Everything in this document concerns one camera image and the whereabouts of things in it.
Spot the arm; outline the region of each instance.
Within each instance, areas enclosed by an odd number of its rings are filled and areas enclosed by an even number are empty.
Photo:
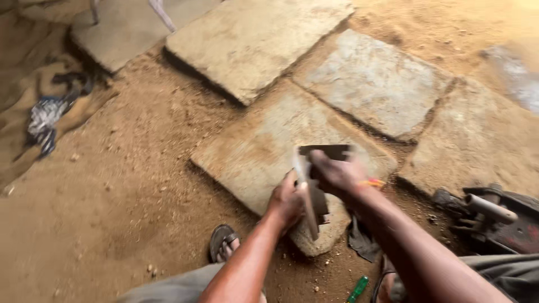
[[[211,280],[199,303],[258,303],[275,246],[303,211],[295,173],[288,173],[276,187],[262,220],[229,261]]]
[[[357,159],[335,161],[318,150],[311,157],[321,189],[338,196],[361,214],[395,266],[411,301],[511,302],[382,193],[359,185],[367,176]]]

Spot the sandy ground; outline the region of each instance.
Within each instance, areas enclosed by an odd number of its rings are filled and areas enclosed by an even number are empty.
[[[485,80],[476,72],[479,50],[537,36],[531,0],[355,3],[354,29],[479,80]],[[0,199],[5,301],[112,301],[152,281],[149,264],[158,268],[156,279],[207,264],[216,225],[228,223],[245,237],[256,224],[255,215],[189,161],[196,146],[245,110],[176,71],[160,48],[129,63],[114,81],[120,95],[66,134]],[[401,163],[413,148],[374,140]],[[427,201],[399,185],[387,193],[442,242],[452,239],[442,222],[426,222],[427,214],[437,214]],[[284,239],[266,279],[268,300],[343,301],[362,274],[371,277],[370,292],[377,271],[378,264],[346,248],[344,237],[313,259]],[[368,299],[366,293],[360,302]]]

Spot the forearm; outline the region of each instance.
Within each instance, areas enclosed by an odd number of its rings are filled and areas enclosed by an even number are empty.
[[[282,228],[282,223],[272,216],[262,218],[247,240],[211,280],[198,302],[258,302]]]
[[[393,262],[412,301],[510,302],[450,250],[373,188],[355,190],[353,203]]]

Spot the flat stone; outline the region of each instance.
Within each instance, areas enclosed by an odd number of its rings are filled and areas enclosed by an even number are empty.
[[[273,188],[293,168],[296,145],[356,145],[369,174],[387,178],[397,162],[346,120],[289,80],[280,81],[247,115],[199,147],[191,160],[258,215],[264,214]],[[305,225],[291,238],[308,256],[331,249],[350,218],[336,198],[329,200],[331,223],[312,242]]]
[[[482,84],[459,79],[399,176],[427,194],[499,182],[539,197],[539,118]]]
[[[215,8],[221,0],[166,0],[164,10],[177,28]],[[95,61],[116,72],[170,34],[148,0],[106,0],[98,6],[99,24],[87,10],[76,15],[71,37]]]
[[[249,105],[354,12],[349,0],[233,0],[167,38],[166,48]]]
[[[293,79],[331,106],[405,141],[423,130],[425,116],[452,78],[392,45],[348,29],[304,61]]]

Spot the green screwdriver handle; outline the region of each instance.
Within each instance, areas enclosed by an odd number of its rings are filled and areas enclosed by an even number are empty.
[[[360,294],[363,292],[363,290],[367,286],[367,283],[369,283],[369,277],[361,276],[361,278],[357,281],[356,287],[350,293],[347,303],[355,303],[357,297],[360,296]]]

